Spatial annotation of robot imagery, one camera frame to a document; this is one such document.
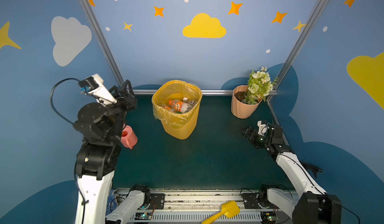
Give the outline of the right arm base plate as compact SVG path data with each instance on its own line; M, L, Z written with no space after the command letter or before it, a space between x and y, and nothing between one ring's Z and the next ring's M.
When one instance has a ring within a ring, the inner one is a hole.
M274 209L276 205L268 201L267 196L261 196L259 193L242 193L246 209Z

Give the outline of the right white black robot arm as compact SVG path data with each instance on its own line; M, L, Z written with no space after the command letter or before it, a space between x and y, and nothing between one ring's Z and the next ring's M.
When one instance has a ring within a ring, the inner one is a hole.
M256 201L261 209L279 208L294 224L341 223L341 201L337 196L329 195L308 173L316 174L322 169L299 161L294 150L285 144L281 126L258 122L256 129L246 127L241 129L241 134L256 149L267 150L298 195L294 197L277 185L262 185L251 201Z

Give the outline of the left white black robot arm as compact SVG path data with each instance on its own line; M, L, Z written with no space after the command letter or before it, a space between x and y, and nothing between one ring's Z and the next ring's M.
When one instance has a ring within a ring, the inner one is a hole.
M137 107L131 82L109 90L95 75L79 82L82 92L97 99L78 112L73 127L83 134L77 154L75 181L79 191L77 224L126 224L138 209L150 206L147 186L134 185L125 200L106 214L111 183L120 155L121 138L128 111Z

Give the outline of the clear bottle orange label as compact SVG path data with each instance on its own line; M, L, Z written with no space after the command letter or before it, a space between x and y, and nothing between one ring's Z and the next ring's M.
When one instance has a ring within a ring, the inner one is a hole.
M169 112L174 112L174 109L172 107L170 107L169 105L166 105L166 104L160 104L160 106L162 108L164 108L165 110L169 111Z
M180 100L169 100L168 104L176 111L181 113L187 113L193 109L193 106L189 103Z

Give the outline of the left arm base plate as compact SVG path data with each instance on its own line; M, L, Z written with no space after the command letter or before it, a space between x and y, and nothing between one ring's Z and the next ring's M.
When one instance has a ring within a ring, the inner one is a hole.
M150 206L148 210L163 210L165 205L165 194L163 193L151 193Z

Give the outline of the water bottle blue label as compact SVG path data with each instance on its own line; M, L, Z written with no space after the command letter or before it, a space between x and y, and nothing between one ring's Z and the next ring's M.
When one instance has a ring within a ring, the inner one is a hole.
M194 107L197 104L198 101L195 100L195 99L188 99L187 97L184 97L183 98L183 102L188 103L189 105Z

